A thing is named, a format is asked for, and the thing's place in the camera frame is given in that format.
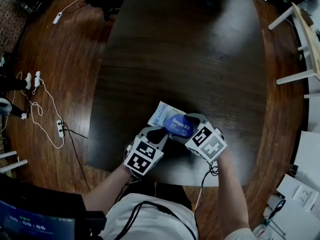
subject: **chair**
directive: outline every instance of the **chair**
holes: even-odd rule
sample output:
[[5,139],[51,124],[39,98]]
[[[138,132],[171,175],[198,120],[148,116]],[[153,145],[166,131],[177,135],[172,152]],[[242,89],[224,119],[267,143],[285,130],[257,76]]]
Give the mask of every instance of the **chair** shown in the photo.
[[[0,159],[7,158],[7,157],[10,157],[10,156],[14,156],[16,154],[17,154],[17,151],[11,151],[11,152],[8,152],[8,153],[0,154]],[[7,165],[5,167],[1,167],[0,168],[0,173],[3,174],[5,172],[7,172],[7,171],[10,171],[10,170],[12,170],[14,168],[23,166],[23,165],[28,163],[27,159],[24,159],[22,161],[19,160],[19,157],[17,157],[17,159],[18,159],[18,162],[9,164],[9,165]]]

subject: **white t-shirt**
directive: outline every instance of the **white t-shirt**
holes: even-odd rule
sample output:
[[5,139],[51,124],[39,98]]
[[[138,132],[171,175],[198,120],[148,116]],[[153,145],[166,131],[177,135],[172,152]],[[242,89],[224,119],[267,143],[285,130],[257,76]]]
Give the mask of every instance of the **white t-shirt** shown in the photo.
[[[122,231],[134,209],[149,201],[169,208],[198,238],[194,213],[185,206],[144,194],[130,193],[116,203],[106,215],[106,224],[100,236],[104,240],[114,240]],[[159,211],[150,204],[144,204],[129,231],[122,240],[193,240],[192,234],[182,222],[171,214]],[[256,240],[249,228],[239,229],[225,240]]]

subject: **blue package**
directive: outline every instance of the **blue package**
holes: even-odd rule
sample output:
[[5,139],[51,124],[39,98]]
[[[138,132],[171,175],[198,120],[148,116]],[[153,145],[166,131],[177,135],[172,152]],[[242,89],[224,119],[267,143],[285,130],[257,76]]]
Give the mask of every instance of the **blue package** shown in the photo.
[[192,122],[181,114],[176,114],[168,118],[164,123],[164,128],[168,132],[184,138],[190,138],[194,134]]

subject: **hardwood floor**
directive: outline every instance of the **hardwood floor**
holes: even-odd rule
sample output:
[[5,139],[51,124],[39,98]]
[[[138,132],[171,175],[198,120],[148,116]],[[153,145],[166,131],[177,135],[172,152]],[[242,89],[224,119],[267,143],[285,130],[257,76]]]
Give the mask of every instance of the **hardwood floor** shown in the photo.
[[[57,25],[52,24],[57,13],[73,1],[53,2],[47,12],[27,28],[13,70],[15,74],[22,71],[24,77],[27,72],[41,71],[41,78],[64,121],[70,129],[88,136],[96,79],[113,21],[105,22],[99,8],[87,5],[63,15]],[[269,31],[268,24],[278,16],[276,8],[262,0],[253,1],[264,40],[267,101],[255,166],[249,184],[244,188],[252,228],[261,221],[269,196],[287,171],[297,130],[304,118],[302,82],[276,85],[277,78],[301,70],[293,29],[289,23],[283,22]],[[39,102],[43,108],[43,116],[35,115],[34,119],[47,130],[53,142],[60,145],[61,139],[56,131],[58,118],[43,87],[36,91],[31,101]],[[27,106],[19,91],[14,104],[21,108]],[[65,192],[88,191],[68,135],[63,148],[55,149],[31,118],[23,121],[14,117],[8,120],[7,135],[12,150],[17,150],[20,159],[29,160],[28,166],[18,170],[21,180]],[[88,140],[77,135],[73,139],[80,159],[85,163]],[[91,188],[108,175],[86,165],[84,171]],[[185,187],[185,190],[195,204],[199,188]],[[204,189],[203,204],[197,216],[202,239],[219,239],[215,212],[217,197],[217,188]]]

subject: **white box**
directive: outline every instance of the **white box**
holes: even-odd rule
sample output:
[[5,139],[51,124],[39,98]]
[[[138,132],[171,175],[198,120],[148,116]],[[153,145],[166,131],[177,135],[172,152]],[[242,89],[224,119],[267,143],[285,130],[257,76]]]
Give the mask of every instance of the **white box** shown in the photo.
[[164,153],[149,143],[135,137],[124,165],[140,175],[145,175],[163,157]]
[[201,155],[211,163],[217,159],[220,153],[227,147],[227,144],[217,134],[212,125],[206,122],[185,146],[194,154]]

